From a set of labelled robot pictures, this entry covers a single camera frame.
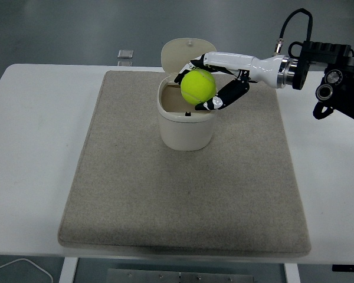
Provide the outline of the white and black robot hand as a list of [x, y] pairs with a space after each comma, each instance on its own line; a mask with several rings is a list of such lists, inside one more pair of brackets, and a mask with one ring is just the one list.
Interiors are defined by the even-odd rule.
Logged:
[[262, 81], [272, 88], [283, 88], [287, 84], [287, 61], [284, 55], [260, 60], [243, 54], [208, 52], [190, 60], [174, 82], [180, 84], [188, 73], [199, 68], [211, 73], [222, 72], [235, 76], [213, 98], [195, 106], [197, 111], [221, 110], [248, 92], [249, 83]]

